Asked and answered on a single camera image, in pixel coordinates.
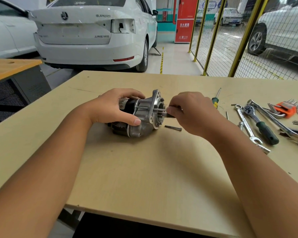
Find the skoda logo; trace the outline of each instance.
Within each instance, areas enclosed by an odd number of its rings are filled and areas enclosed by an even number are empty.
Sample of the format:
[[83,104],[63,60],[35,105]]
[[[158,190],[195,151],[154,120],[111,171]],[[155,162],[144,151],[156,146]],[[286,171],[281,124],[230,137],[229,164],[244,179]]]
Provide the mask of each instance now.
[[66,20],[69,18],[69,16],[67,15],[66,12],[62,12],[62,13],[61,13],[61,18],[62,18],[64,21],[66,21]]

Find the starter motor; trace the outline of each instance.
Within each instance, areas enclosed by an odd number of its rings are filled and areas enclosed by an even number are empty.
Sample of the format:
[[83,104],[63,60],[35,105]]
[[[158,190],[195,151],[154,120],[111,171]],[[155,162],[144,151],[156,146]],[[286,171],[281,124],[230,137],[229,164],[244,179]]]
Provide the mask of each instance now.
[[124,135],[131,138],[147,136],[158,129],[164,120],[162,111],[165,109],[164,99],[158,89],[152,92],[152,97],[146,99],[120,99],[119,109],[123,112],[133,114],[141,120],[139,126],[131,126],[123,122],[109,123],[114,134]]

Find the car tire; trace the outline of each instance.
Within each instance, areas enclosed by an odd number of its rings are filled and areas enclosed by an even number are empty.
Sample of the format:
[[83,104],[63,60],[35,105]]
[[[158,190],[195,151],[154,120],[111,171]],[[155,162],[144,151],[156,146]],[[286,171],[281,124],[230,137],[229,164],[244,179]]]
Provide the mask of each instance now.
[[263,25],[254,28],[247,45],[247,52],[258,56],[266,50],[266,27]]
[[157,42],[158,42],[158,29],[157,29],[157,32],[156,32],[156,40],[155,40],[154,44],[152,45],[152,47],[156,47]]
[[138,72],[145,72],[148,68],[148,42],[147,39],[145,39],[145,45],[144,45],[144,53],[142,56],[141,63],[139,63],[136,66],[136,69]]

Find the hand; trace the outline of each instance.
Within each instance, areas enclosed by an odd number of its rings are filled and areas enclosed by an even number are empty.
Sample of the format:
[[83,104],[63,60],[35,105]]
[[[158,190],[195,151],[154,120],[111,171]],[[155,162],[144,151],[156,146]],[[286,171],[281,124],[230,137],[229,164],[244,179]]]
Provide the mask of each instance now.
[[92,123],[124,122],[132,126],[141,124],[141,120],[132,114],[119,109],[120,98],[145,98],[140,92],[132,88],[114,88],[103,93],[98,98],[81,104],[77,108],[83,110]]
[[187,132],[207,140],[227,121],[213,106],[211,99],[200,92],[182,92],[174,96],[167,113],[175,116]]

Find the white car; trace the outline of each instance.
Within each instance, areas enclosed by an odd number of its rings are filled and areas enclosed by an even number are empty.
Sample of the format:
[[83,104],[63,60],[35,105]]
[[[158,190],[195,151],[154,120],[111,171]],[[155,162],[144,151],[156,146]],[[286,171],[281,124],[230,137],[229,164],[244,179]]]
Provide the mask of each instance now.
[[248,42],[248,53],[259,55],[266,48],[275,48],[298,56],[298,0],[287,0],[287,4],[258,19]]
[[[219,13],[214,16],[213,24],[215,25]],[[220,25],[235,24],[235,26],[241,25],[243,21],[243,14],[239,13],[236,8],[224,8],[223,16],[220,21]]]
[[144,72],[157,45],[156,0],[149,1],[55,0],[32,11],[36,48],[54,68]]
[[0,58],[36,51],[33,34],[37,27],[28,15],[28,11],[0,0]]

